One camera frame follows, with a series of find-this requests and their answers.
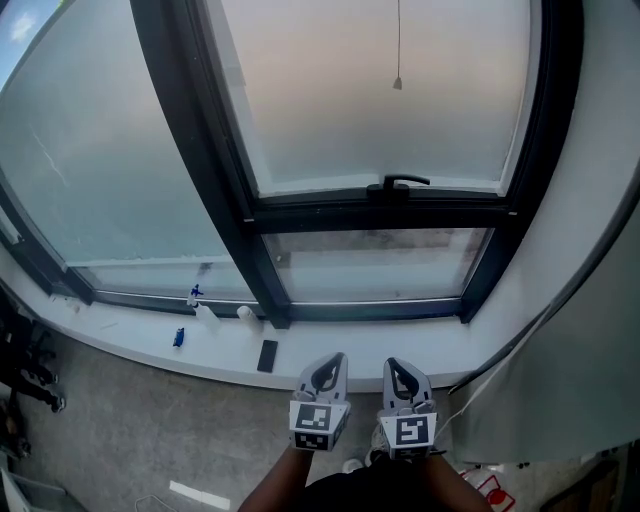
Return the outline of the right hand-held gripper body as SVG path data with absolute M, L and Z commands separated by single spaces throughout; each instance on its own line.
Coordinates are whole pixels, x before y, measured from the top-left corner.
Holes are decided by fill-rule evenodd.
M 378 413 L 392 460 L 424 459 L 434 447 L 436 403 L 427 401 L 384 401 Z

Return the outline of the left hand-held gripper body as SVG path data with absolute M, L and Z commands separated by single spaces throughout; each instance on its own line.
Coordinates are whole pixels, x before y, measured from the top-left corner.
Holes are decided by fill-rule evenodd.
M 307 391 L 294 393 L 289 405 L 289 433 L 294 449 L 332 451 L 346 428 L 351 404 Z

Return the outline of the person's right forearm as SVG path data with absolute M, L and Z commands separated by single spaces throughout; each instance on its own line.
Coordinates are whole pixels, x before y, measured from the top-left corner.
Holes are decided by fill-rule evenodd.
M 413 463 L 427 494 L 447 512 L 493 512 L 487 499 L 467 482 L 442 455 Z

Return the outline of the person's left forearm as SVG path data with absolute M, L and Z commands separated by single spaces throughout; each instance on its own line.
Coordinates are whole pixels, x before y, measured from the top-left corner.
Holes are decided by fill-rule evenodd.
M 287 447 L 237 512 L 292 512 L 306 488 L 313 451 Z

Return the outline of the black phone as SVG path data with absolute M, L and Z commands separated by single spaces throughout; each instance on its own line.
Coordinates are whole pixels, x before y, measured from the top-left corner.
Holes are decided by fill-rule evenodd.
M 265 339 L 262 343 L 260 355 L 257 363 L 257 371 L 261 373 L 272 373 L 276 354 L 278 350 L 278 342 L 275 340 Z

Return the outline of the person's black clothing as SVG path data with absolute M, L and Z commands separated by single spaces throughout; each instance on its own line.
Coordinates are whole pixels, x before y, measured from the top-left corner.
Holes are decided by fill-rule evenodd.
M 352 473 L 308 485 L 291 512 L 449 512 L 427 490 L 418 468 L 383 458 Z

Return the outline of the small white bottle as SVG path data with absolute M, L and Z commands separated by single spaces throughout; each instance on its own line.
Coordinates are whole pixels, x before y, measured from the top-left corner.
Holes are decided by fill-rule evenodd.
M 263 334 L 263 323 L 249 306 L 240 306 L 237 309 L 237 316 L 254 335 L 261 336 Z

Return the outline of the red and white sign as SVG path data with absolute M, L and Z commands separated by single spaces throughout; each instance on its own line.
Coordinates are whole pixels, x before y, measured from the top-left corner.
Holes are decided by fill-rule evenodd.
M 515 512 L 516 500 L 500 484 L 496 471 L 474 467 L 460 475 L 485 498 L 493 512 Z

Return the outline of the clear spray bottle blue trigger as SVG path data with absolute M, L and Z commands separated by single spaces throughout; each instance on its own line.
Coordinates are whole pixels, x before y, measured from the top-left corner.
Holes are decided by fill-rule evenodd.
M 195 284 L 190 290 L 186 303 L 192 308 L 196 318 L 207 330 L 212 335 L 216 335 L 221 328 L 221 321 L 206 304 L 199 301 L 198 297 L 201 295 L 202 292 L 199 289 L 199 285 Z

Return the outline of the white floor tape strip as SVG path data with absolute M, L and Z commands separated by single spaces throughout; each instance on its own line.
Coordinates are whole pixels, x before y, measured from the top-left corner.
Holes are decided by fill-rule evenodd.
M 169 482 L 169 490 L 198 503 L 223 511 L 229 511 L 231 508 L 231 501 L 226 497 L 201 491 L 176 481 Z

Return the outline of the white partition panel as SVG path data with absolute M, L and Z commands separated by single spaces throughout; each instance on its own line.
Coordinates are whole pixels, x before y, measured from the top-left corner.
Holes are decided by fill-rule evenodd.
M 464 462 L 575 458 L 640 439 L 640 161 L 580 270 L 450 400 Z

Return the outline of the black office chair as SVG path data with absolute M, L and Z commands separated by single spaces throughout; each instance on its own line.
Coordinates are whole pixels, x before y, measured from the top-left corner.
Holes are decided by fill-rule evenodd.
M 42 355 L 55 357 L 54 352 L 40 349 L 49 333 L 42 331 L 35 340 L 34 331 L 34 323 L 17 311 L 0 287 L 0 382 L 59 413 L 66 407 L 66 400 L 47 389 L 58 383 L 58 375 L 41 363 Z

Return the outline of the dark window frame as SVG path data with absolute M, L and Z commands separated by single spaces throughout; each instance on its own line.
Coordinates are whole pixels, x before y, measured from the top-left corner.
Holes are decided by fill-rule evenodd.
M 0 239 L 87 305 L 469 323 L 584 31 L 583 0 L 0 0 Z M 387 174 L 431 184 L 370 201 Z

